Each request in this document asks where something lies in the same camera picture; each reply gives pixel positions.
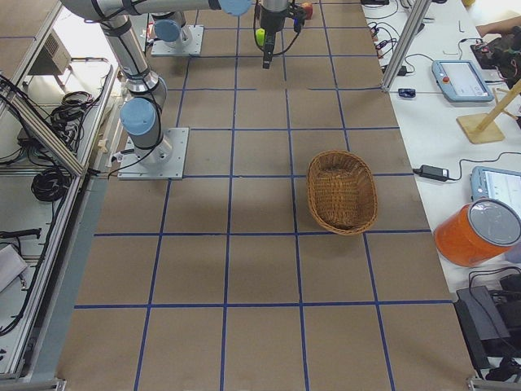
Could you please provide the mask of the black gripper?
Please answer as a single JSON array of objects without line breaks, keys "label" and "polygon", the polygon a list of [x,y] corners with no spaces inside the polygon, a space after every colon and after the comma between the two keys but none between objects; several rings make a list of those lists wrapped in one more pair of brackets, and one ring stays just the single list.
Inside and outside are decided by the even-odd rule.
[{"label": "black gripper", "polygon": [[260,26],[266,33],[277,33],[285,24],[290,8],[287,0],[262,0],[260,2]]}]

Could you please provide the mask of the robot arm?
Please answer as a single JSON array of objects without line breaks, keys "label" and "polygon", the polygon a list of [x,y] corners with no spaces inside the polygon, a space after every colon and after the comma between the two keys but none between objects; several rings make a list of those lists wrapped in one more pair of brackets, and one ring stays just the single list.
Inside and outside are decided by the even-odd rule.
[{"label": "robot arm", "polygon": [[170,46],[187,44],[191,39],[186,27],[184,11],[166,11],[151,13],[155,37]]},{"label": "robot arm", "polygon": [[181,28],[175,17],[184,11],[223,11],[240,17],[252,7],[251,1],[63,1],[62,4],[85,22],[98,24],[102,29],[131,95],[120,110],[120,120],[134,143],[136,155],[144,160],[164,140],[161,112],[166,85],[147,62],[130,17],[157,15],[159,22]]}]

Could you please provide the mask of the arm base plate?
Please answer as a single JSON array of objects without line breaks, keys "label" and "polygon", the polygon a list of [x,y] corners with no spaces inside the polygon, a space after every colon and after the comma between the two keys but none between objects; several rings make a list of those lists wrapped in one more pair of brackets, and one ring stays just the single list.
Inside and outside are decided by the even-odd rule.
[{"label": "arm base plate", "polygon": [[155,41],[151,55],[155,57],[196,57],[200,56],[204,35],[203,25],[180,27],[172,20],[154,25]]},{"label": "arm base plate", "polygon": [[143,151],[134,147],[128,136],[125,147],[133,149],[124,154],[122,169],[116,172],[120,180],[181,180],[186,162],[189,128],[168,128],[163,132],[163,140],[153,151]]}]

